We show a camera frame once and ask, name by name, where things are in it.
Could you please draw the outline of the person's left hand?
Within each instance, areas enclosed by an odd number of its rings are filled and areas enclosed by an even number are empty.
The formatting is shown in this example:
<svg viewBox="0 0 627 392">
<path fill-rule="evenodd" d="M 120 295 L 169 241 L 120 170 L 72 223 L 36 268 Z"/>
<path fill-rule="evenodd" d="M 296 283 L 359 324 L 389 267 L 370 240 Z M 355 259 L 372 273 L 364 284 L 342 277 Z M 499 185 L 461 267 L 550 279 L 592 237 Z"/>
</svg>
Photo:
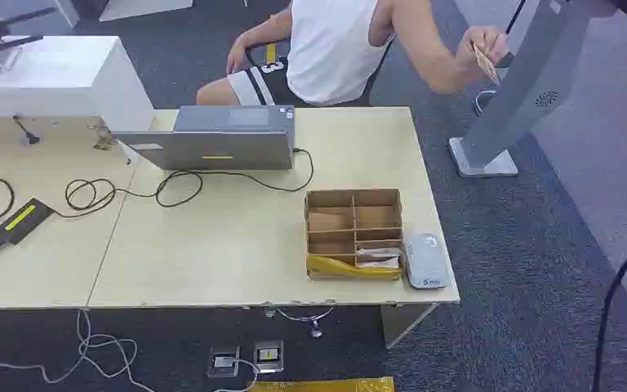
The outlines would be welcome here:
<svg viewBox="0 0 627 392">
<path fill-rule="evenodd" d="M 493 26 L 469 27 L 456 53 L 460 75 L 465 82 L 489 77 L 499 82 L 496 64 L 508 52 L 506 34 Z"/>
</svg>

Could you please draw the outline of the person's right hand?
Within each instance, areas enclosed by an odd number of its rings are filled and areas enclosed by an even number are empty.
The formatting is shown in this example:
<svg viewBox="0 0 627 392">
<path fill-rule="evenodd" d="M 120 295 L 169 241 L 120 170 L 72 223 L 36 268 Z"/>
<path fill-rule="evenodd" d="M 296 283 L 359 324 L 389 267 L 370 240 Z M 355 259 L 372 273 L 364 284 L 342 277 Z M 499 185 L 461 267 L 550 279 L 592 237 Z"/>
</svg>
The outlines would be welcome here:
<svg viewBox="0 0 627 392">
<path fill-rule="evenodd" d="M 247 45 L 243 37 L 239 36 L 234 42 L 227 55 L 225 72 L 227 75 L 235 74 L 242 69 L 242 65 L 247 57 Z"/>
</svg>

